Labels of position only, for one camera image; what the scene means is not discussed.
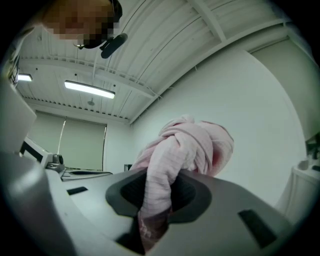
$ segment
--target roller blind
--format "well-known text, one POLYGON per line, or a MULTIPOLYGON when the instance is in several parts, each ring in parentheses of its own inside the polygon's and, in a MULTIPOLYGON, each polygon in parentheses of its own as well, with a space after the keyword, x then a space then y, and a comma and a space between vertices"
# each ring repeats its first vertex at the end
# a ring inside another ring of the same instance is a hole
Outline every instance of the roller blind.
POLYGON ((45 150, 56 154, 65 118, 36 112, 36 120, 28 137, 45 150))
POLYGON ((102 170, 105 125, 67 119, 59 153, 69 168, 102 170))

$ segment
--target pink cloth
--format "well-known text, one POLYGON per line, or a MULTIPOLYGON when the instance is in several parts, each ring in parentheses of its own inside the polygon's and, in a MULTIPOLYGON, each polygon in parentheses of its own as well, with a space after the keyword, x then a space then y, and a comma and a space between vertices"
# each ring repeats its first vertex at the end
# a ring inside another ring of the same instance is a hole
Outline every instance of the pink cloth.
POLYGON ((147 168, 143 205, 138 213, 145 251, 163 236, 171 211, 171 184, 181 169, 215 176, 229 161, 234 140, 220 125, 183 115, 171 120, 142 150, 131 170, 147 168))

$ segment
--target ceiling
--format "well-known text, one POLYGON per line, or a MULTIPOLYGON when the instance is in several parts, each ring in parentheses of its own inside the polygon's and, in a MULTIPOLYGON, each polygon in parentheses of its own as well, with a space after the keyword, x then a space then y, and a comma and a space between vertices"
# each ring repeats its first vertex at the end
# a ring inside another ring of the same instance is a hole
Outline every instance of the ceiling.
POLYGON ((99 49, 79 50, 36 27, 24 41, 17 89, 44 112, 77 112, 131 124, 188 70, 219 49, 282 24, 264 0, 121 0, 117 34, 128 40, 108 59, 99 49), (114 99, 68 90, 64 81, 115 92, 114 99))

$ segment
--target fluorescent light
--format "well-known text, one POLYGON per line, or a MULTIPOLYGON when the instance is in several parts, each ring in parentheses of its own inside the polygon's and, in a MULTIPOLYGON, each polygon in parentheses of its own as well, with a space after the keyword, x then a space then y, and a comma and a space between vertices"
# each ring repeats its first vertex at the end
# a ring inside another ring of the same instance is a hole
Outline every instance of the fluorescent light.
POLYGON ((32 76, 30 74, 18 74, 18 81, 32 81, 32 76))
POLYGON ((116 95, 116 93, 113 91, 101 89, 99 87, 91 86, 91 85, 84 84, 84 83, 65 81, 64 86, 67 89, 72 89, 72 90, 76 90, 76 91, 80 91, 80 92, 99 95, 99 96, 107 97, 110 99, 113 99, 116 95))

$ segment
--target black slot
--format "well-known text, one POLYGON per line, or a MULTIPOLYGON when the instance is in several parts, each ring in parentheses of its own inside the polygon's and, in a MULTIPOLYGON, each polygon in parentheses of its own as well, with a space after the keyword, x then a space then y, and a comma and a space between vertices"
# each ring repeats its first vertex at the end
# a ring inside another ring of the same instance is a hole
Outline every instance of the black slot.
POLYGON ((76 188, 72 188, 72 189, 68 189, 67 192, 70 196, 87 191, 88 189, 85 188, 84 186, 81 187, 76 187, 76 188))
POLYGON ((255 238, 260 248, 264 248, 274 242, 277 237, 263 220, 253 210, 243 210, 238 215, 255 238))
POLYGON ((314 166, 312 166, 312 170, 320 172, 320 166, 319 165, 314 165, 314 166))
POLYGON ((111 172, 108 172, 108 171, 83 171, 83 170, 69 171, 69 173, 74 175, 112 174, 111 172))
POLYGON ((41 163, 43 156, 24 141, 20 153, 24 154, 25 151, 28 151, 39 163, 41 163))

